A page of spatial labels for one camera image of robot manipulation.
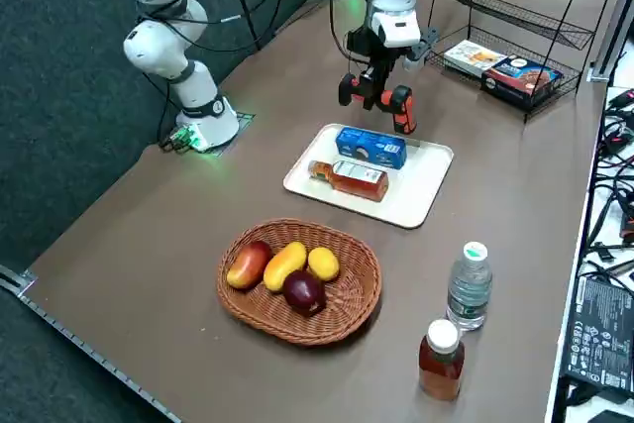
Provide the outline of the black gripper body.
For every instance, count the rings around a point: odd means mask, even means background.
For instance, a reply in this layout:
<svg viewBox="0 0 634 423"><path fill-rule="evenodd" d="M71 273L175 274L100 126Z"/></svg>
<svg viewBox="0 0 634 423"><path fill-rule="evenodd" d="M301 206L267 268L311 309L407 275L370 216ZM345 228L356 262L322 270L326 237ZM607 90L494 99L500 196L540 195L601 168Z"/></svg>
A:
<svg viewBox="0 0 634 423"><path fill-rule="evenodd" d="M370 63L396 61L411 51L411 47L386 47L379 36L367 27L348 32L346 47L351 53L367 57Z"/></svg>

